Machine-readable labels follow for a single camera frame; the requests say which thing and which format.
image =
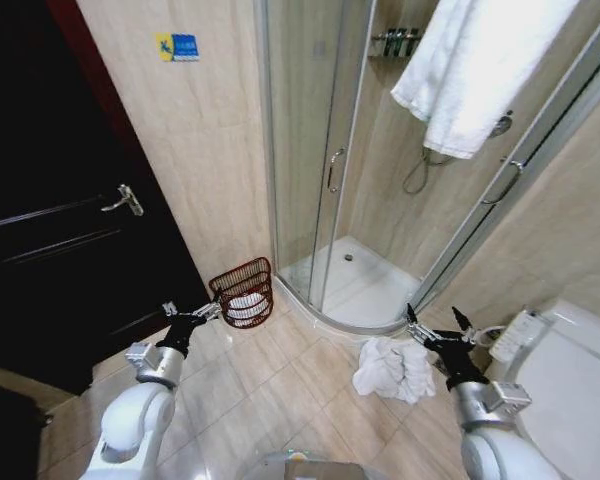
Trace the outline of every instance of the shower shelf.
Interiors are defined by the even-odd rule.
[[[413,55],[422,33],[416,27],[390,28],[371,36],[368,57],[409,58]]]

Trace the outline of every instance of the sticker on wall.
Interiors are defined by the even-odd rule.
[[[198,45],[194,35],[156,33],[160,58],[165,62],[192,62],[198,60]]]

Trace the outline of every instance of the door lever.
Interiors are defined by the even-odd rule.
[[[133,193],[133,190],[131,190],[131,187],[122,183],[118,187],[118,191],[120,192],[120,195],[122,196],[122,198],[120,200],[118,200],[116,203],[114,203],[113,205],[107,205],[106,207],[102,207],[100,209],[102,212],[110,212],[111,210],[115,210],[116,208],[121,207],[124,204],[127,204],[127,205],[129,205],[129,208],[131,209],[131,211],[133,212],[134,215],[136,215],[138,217],[141,217],[142,215],[144,215],[144,208],[142,208],[142,205],[140,205],[140,202],[138,201],[138,198]]]

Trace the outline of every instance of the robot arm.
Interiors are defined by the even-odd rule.
[[[220,313],[216,303],[180,314],[173,304],[164,307],[172,319],[171,327],[156,346],[134,343],[127,351],[125,356],[136,368],[140,383],[107,407],[100,440],[82,480],[148,480],[156,476],[158,453],[173,418],[175,390],[191,333]]]
[[[436,352],[449,373],[463,430],[462,462],[472,480],[560,480],[562,477],[538,450],[512,430],[515,415],[531,403],[517,384],[489,382],[469,357],[473,327],[458,309],[453,313],[462,332],[431,330],[407,306],[407,330],[425,348]]]

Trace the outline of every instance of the red wicker basket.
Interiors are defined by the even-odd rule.
[[[217,276],[209,282],[209,288],[232,327],[260,325],[273,310],[271,264],[264,257]]]

